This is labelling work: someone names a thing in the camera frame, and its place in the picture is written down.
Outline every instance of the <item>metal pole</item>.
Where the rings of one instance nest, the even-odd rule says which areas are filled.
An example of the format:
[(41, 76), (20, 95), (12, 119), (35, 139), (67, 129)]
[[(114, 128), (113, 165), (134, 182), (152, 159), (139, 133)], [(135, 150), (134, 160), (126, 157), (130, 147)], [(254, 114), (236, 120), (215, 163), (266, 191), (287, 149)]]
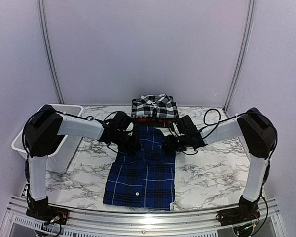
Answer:
[(245, 26), (245, 31), (244, 31), (243, 38), (242, 38), (239, 57), (238, 57), (235, 72), (232, 77), (232, 81), (231, 81), (230, 89), (229, 89), (229, 92), (228, 92), (228, 95), (227, 95), (227, 98), (225, 101), (225, 105), (223, 107), (223, 109), (225, 111), (228, 111), (228, 109), (230, 107), (233, 95), (235, 93), (235, 90), (236, 90), (236, 87), (237, 87), (237, 84), (238, 84), (238, 81), (240, 78), (240, 73), (241, 73), (243, 62), (244, 62), (245, 54), (248, 49), (250, 34), (251, 34), (251, 29), (252, 29), (252, 24), (253, 24), (254, 9), (255, 9), (255, 4), (256, 4), (255, 2), (256, 2), (255, 0), (249, 0), (246, 26)]
[(44, 48), (45, 48), (45, 52), (46, 52), (46, 57), (47, 57), (47, 62), (48, 62), (51, 78), (53, 81), (53, 85), (54, 85), (54, 89), (56, 92), (58, 102), (60, 104), (64, 104), (64, 98), (63, 98), (63, 95), (62, 95), (62, 92), (60, 89), (60, 84), (59, 84), (59, 80), (58, 80), (58, 76), (57, 76), (57, 72), (56, 72), (56, 68), (55, 68), (55, 63), (54, 63), (51, 48), (50, 48), (44, 0), (37, 0), (37, 4), (38, 4), (38, 15), (39, 15), (39, 21), (40, 21), (40, 28), (42, 31), (43, 43), (44, 43)]

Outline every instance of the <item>clothing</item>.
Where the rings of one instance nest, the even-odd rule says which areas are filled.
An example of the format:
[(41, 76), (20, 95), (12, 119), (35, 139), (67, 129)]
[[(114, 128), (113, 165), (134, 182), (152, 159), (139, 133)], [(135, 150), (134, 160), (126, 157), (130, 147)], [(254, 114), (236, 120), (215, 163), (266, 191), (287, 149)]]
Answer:
[(131, 118), (166, 118), (179, 117), (177, 104), (172, 96), (166, 94), (146, 95), (132, 100)]
[(164, 135), (152, 127), (137, 127), (142, 148), (119, 150), (105, 186), (104, 204), (170, 210), (174, 202), (175, 152), (162, 149)]
[(175, 120), (169, 118), (132, 118), (134, 124), (148, 127), (169, 127), (169, 124)]

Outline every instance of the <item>metal frame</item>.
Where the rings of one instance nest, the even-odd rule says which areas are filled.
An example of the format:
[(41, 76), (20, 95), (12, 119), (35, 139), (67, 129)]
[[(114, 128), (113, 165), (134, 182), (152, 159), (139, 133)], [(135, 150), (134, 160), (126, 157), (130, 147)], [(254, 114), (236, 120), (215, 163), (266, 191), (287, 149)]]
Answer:
[(241, 43), (241, 47), (240, 47), (240, 52), (239, 52), (239, 56), (238, 56), (238, 61), (237, 61), (237, 65), (232, 77), (232, 81), (231, 81), (231, 85), (230, 85), (230, 89), (225, 101), (225, 105), (223, 107), (223, 109), (225, 111), (228, 111), (232, 98), (234, 96), (239, 78), (240, 78), (240, 74), (241, 74), (241, 69), (242, 69), (242, 65), (244, 62), (244, 58), (249, 46), (249, 41), (250, 41), (250, 37), (251, 37), (251, 31), (252, 31), (252, 26), (253, 26), (253, 16), (254, 16), (254, 11), (255, 11), (255, 5), (256, 5), (256, 0), (249, 0), (249, 5), (248, 5), (248, 13), (247, 13), (247, 20), (246, 20), (246, 26), (245, 26), (245, 31), (243, 33), (243, 38), (242, 38), (242, 43)]
[[(267, 201), (269, 206), (269, 217), (274, 217), (273, 225), (278, 237), (284, 237), (281, 227), (281, 217), (275, 199)], [(96, 210), (83, 210), (68, 208), (69, 216), (63, 232), (63, 237), (122, 237), (122, 236), (177, 236), (177, 237), (198, 237), (203, 234), (215, 233), (219, 229), (228, 229), (232, 226), (221, 227), (215, 219), (219, 210), (237, 207), (228, 205), (220, 208), (209, 208), (193, 211), (178, 212), (107, 212)], [(264, 201), (259, 202), (261, 218), (266, 215)], [(5, 215), (0, 237), (10, 235), (13, 223), (32, 227), (41, 231), (43, 221), (26, 216), (27, 202), (25, 198), (12, 196), (7, 213)], [(57, 232), (58, 226), (48, 226), (44, 232)]]
[[(228, 91), (228, 95), (224, 104), (223, 109), (227, 111), (230, 107), (233, 95), (236, 90), (236, 86), (238, 84), (239, 78), (240, 78), (240, 73), (243, 65), (243, 61), (245, 58), (246, 51), (248, 49), (249, 41), (250, 41), (250, 36), (251, 36), (251, 30), (252, 30), (252, 25), (253, 25), (253, 16), (254, 16), (254, 9), (255, 9), (255, 1), (256, 0), (249, 0), (249, 5), (248, 5), (248, 12), (247, 12), (247, 19), (246, 19), (246, 25), (245, 25), (245, 30), (242, 38), (242, 43), (240, 47), (240, 52), (236, 64), (236, 68), (232, 77), (231, 85)], [(39, 14), (39, 21), (40, 21), (40, 26), (42, 30), (42, 37), (43, 37), (43, 42), (44, 42), (44, 48), (47, 56), (47, 61), (50, 69), (50, 74), (52, 77), (54, 89), (57, 95), (58, 102), (60, 104), (64, 104), (64, 98), (61, 92), (61, 87), (60, 83), (58, 80), (57, 76), (57, 71), (55, 67), (55, 63), (53, 60), (52, 52), (51, 52), (51, 47), (50, 47), (50, 41), (49, 41), (49, 35), (48, 35), (48, 30), (47, 30), (47, 20), (46, 20), (46, 13), (45, 13), (45, 4), (44, 0), (37, 0), (38, 4), (38, 14)]]
[(64, 104), (64, 98), (63, 98), (63, 94), (60, 89), (60, 84), (59, 84), (59, 80), (58, 80), (58, 76), (57, 76), (57, 72), (56, 72), (56, 67), (55, 67), (53, 55), (52, 55), (51, 48), (50, 48), (44, 0), (37, 0), (37, 5), (38, 5), (40, 28), (42, 31), (43, 43), (44, 43), (44, 48), (45, 48), (45, 52), (46, 52), (46, 56), (47, 56), (47, 62), (48, 62), (49, 70), (50, 70), (50, 75), (51, 75), (51, 78), (53, 81), (53, 85), (54, 85), (54, 89), (55, 89), (56, 96), (58, 99), (58, 103)]

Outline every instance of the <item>shirt collar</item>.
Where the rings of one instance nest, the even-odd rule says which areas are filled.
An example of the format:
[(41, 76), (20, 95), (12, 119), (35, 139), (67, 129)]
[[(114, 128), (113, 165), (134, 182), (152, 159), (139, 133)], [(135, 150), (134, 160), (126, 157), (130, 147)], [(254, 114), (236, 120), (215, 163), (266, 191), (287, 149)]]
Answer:
[(146, 95), (140, 97), (141, 102), (151, 105), (154, 102), (157, 103), (159, 106), (165, 106), (166, 103), (170, 100), (169, 97), (166, 94), (160, 94), (160, 95)]

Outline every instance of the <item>black and white plaid shirt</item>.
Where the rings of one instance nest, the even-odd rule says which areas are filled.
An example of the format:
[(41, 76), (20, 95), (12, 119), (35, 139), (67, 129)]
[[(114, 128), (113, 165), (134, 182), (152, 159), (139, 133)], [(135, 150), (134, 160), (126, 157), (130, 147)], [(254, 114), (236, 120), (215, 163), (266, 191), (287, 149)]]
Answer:
[(166, 94), (146, 95), (132, 100), (132, 118), (178, 118), (177, 104)]

